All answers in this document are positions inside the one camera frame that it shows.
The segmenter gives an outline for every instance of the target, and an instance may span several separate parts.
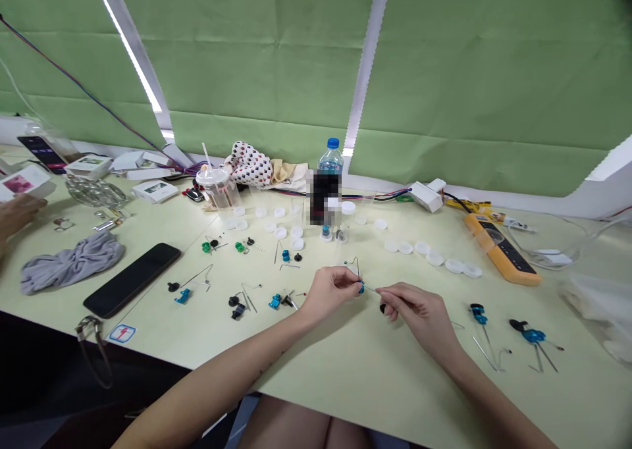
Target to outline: white power adapter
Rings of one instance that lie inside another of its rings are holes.
[[[443,199],[439,191],[445,186],[446,182],[443,179],[435,179],[427,186],[417,181],[408,187],[410,189],[409,194],[413,196],[415,202],[421,204],[426,210],[433,213],[438,211],[443,205]]]

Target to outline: gray cloth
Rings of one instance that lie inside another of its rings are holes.
[[[40,255],[22,268],[22,294],[33,294],[48,286],[69,286],[94,273],[107,270],[123,256],[125,247],[107,230],[77,243],[74,250]]]

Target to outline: sticker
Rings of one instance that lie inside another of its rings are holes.
[[[119,324],[112,332],[110,332],[109,339],[124,344],[132,338],[135,332],[136,329],[134,327]]]

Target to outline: forearm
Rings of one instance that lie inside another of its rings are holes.
[[[464,351],[442,367],[477,410],[495,446],[516,449],[556,447]]]
[[[301,313],[294,313],[225,350],[147,408],[113,447],[188,446],[232,409],[248,388],[314,326]]]

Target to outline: smartphone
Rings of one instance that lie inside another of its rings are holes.
[[[18,136],[18,141],[33,153],[53,174],[66,174],[68,163],[41,136]]]
[[[157,244],[84,301],[93,314],[109,319],[176,261],[182,252]]]

